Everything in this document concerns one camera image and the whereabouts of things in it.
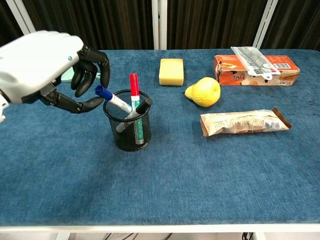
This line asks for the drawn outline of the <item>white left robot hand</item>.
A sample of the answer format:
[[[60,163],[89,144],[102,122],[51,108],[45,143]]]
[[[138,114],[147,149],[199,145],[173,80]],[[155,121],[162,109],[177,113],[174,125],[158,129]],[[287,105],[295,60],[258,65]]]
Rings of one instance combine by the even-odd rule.
[[[109,85],[108,56],[85,45],[79,36],[40,30],[5,44],[0,48],[0,109],[41,100],[73,114],[92,111],[102,97],[78,102],[57,91],[61,76],[70,68],[74,71],[70,87],[77,98],[92,86],[97,73],[100,84]]]

